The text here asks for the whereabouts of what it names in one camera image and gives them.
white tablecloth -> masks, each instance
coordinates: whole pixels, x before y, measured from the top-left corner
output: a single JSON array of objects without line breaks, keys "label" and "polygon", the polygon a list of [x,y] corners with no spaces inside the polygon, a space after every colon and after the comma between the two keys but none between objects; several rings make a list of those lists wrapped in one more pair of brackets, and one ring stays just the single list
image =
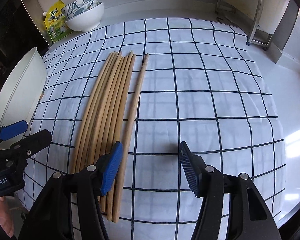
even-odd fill
[{"label": "white tablecloth", "polygon": [[[18,192],[23,204],[31,208],[52,173],[69,171],[76,133],[104,61],[111,51],[121,50],[125,56],[133,50],[137,59],[127,106],[143,55],[150,53],[150,59],[130,144],[120,221],[105,221],[110,239],[191,238],[202,199],[189,191],[178,162],[181,141],[225,174],[249,174],[278,219],[285,187],[282,127],[272,95],[246,51],[246,40],[233,26],[159,18],[103,27],[46,54],[44,96],[26,135],[48,129],[53,139],[50,147],[28,160],[26,186]],[[220,239],[226,234],[228,202],[225,195]],[[74,227],[79,239],[77,219]]]}]

plastic bag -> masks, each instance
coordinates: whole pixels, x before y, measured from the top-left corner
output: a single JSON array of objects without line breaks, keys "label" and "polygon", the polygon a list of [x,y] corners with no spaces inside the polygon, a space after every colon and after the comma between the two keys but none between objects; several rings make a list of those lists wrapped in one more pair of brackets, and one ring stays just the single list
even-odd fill
[{"label": "plastic bag", "polygon": [[44,20],[53,43],[72,33],[72,30],[65,23],[65,15],[61,11],[64,6],[65,4],[61,0],[57,1],[47,11]]}]

blue patterned bowl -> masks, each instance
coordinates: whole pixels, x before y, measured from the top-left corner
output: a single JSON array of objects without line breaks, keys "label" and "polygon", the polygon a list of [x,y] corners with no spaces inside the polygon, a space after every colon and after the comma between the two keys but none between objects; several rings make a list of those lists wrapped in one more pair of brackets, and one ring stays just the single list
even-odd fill
[{"label": "blue patterned bowl", "polygon": [[72,3],[69,3],[68,5],[64,6],[61,9],[61,12],[66,16],[66,19],[69,19],[69,17],[73,17],[73,13],[83,7],[86,3],[93,1],[93,0],[76,0]]},{"label": "blue patterned bowl", "polygon": [[100,2],[98,2],[98,0],[91,0],[89,2],[86,2],[84,5],[82,5],[80,8],[78,8],[77,10],[75,10],[73,13],[69,14],[68,17],[66,17],[66,20],[71,19],[74,16],[77,16],[85,11],[88,11],[92,8],[95,8],[97,5],[99,5]]}]

metal rack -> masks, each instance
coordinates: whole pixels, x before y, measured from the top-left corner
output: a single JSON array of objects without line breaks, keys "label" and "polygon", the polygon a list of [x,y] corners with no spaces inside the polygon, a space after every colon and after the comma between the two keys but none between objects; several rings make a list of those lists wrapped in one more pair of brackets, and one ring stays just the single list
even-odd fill
[{"label": "metal rack", "polygon": [[260,36],[259,33],[257,33],[258,24],[264,6],[264,0],[258,0],[256,13],[251,26],[244,25],[242,24],[242,21],[238,21],[238,18],[234,16],[235,14],[237,14],[237,9],[235,7],[232,6],[232,8],[226,7],[224,9],[221,9],[221,1],[222,0],[217,1],[216,13],[222,13],[224,17],[227,18],[227,20],[237,25],[246,33],[246,35],[248,36],[247,45],[249,46],[251,43],[253,43],[262,46],[265,49],[268,49],[272,40],[272,35],[267,34],[268,37],[264,38]]}]

white basin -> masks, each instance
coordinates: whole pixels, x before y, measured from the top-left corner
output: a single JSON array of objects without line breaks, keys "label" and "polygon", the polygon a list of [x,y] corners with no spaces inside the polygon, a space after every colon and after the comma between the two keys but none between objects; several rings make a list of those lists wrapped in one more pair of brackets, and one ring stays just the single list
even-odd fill
[{"label": "white basin", "polygon": [[[37,48],[31,49],[14,67],[0,92],[0,127],[25,120],[28,124],[34,114],[47,78],[47,68]],[[23,134],[0,144],[10,148]]]}]

